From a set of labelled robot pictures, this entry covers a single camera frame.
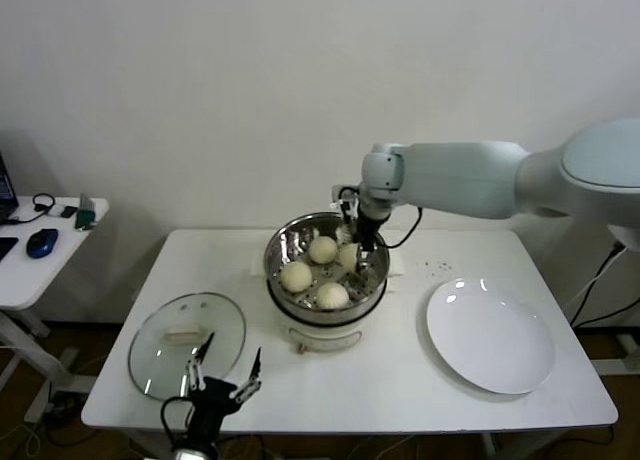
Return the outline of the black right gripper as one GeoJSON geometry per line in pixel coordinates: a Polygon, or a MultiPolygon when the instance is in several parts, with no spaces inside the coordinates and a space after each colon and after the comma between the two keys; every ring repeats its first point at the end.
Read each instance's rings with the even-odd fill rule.
{"type": "Polygon", "coordinates": [[[360,245],[356,250],[355,272],[367,277],[372,269],[372,256],[377,245],[377,235],[384,224],[383,218],[371,218],[363,212],[358,212],[354,222],[341,221],[335,230],[338,245],[348,245],[353,242],[360,245]]]}

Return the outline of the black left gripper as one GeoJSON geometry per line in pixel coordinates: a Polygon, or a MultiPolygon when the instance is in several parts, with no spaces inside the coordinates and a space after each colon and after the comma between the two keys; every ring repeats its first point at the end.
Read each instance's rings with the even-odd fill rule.
{"type": "Polygon", "coordinates": [[[249,400],[262,385],[262,348],[257,350],[250,375],[240,387],[216,378],[204,378],[202,364],[214,337],[215,333],[211,332],[186,365],[189,381],[187,398],[193,407],[187,437],[195,444],[212,443],[217,438],[225,417],[240,409],[237,400],[249,400]]]}

